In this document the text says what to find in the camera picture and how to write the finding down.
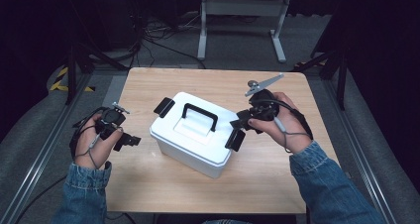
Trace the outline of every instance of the left hand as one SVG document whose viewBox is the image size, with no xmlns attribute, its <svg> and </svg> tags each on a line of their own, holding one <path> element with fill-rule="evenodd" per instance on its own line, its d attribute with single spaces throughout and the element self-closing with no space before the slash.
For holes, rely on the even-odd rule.
<svg viewBox="0 0 420 224">
<path fill-rule="evenodd" d="M 99 137 L 95 146 L 90 149 L 90 157 L 89 153 L 86 152 L 89 150 L 89 145 L 97 136 L 95 124 L 100 117 L 101 114 L 93 115 L 82 128 L 82 131 L 87 129 L 80 134 L 75 153 L 76 157 L 74 159 L 74 162 L 80 167 L 92 169 L 102 167 L 108 160 L 114 145 L 120 140 L 124 133 L 122 128 L 118 128 L 106 140 L 102 140 Z"/>
</svg>

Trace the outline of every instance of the box lid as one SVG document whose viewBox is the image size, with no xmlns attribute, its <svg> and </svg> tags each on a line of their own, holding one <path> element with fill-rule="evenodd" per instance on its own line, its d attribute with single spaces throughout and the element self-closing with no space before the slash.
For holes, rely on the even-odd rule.
<svg viewBox="0 0 420 224">
<path fill-rule="evenodd" d="M 233 131 L 236 113 L 185 92 L 177 93 L 174 104 L 151 125 L 151 134 L 165 143 L 214 165 L 231 154 L 225 145 Z"/>
</svg>

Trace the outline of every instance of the white plastic box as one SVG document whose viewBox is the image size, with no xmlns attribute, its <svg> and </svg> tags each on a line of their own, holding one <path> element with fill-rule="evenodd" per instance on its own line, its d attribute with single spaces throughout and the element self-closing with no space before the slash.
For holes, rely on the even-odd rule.
<svg viewBox="0 0 420 224">
<path fill-rule="evenodd" d="M 233 132 L 230 122 L 238 116 L 185 92 L 172 101 L 170 110 L 150 127 L 160 150 L 210 177 L 219 177 L 231 155 L 225 148 Z"/>
</svg>

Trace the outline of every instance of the right hand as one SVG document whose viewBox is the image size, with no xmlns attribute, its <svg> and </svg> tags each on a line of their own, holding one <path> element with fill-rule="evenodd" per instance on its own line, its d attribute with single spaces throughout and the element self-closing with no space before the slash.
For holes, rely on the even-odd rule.
<svg viewBox="0 0 420 224">
<path fill-rule="evenodd" d="M 274 97 L 287 103 L 290 107 L 297 109 L 291 99 L 282 92 L 273 93 Z M 281 121 L 288 133 L 306 133 L 300 122 L 290 113 L 287 108 L 281 107 L 279 109 L 277 118 Z M 308 147 L 312 141 L 305 135 L 286 135 L 283 134 L 274 121 L 263 121 L 252 118 L 248 124 L 253 128 L 269 134 L 273 140 L 283 147 L 287 147 L 292 153 L 296 154 Z"/>
</svg>

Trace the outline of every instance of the person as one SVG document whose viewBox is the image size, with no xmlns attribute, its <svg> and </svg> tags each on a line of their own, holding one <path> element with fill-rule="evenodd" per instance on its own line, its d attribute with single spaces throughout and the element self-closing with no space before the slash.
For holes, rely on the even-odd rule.
<svg viewBox="0 0 420 224">
<path fill-rule="evenodd" d="M 291 99 L 282 92 L 274 97 L 297 109 Z M 100 115 L 93 116 L 85 125 L 94 126 Z M 277 118 L 288 134 L 281 132 L 274 121 L 250 119 L 255 129 L 269 134 L 274 141 L 287 148 L 290 169 L 295 177 L 302 198 L 310 210 L 314 223 L 383 223 L 380 214 L 368 203 L 340 167 L 329 159 L 320 145 L 306 136 L 300 122 L 288 109 L 280 108 Z M 70 165 L 63 188 L 63 202 L 55 213 L 52 223 L 105 223 L 105 187 L 111 175 L 112 165 L 107 162 L 114 144 L 122 135 L 116 130 L 107 140 L 98 140 L 89 150 L 89 144 L 97 136 L 94 129 L 86 129 L 78 140 L 74 163 Z M 213 220 L 207 224 L 244 223 L 235 220 Z"/>
</svg>

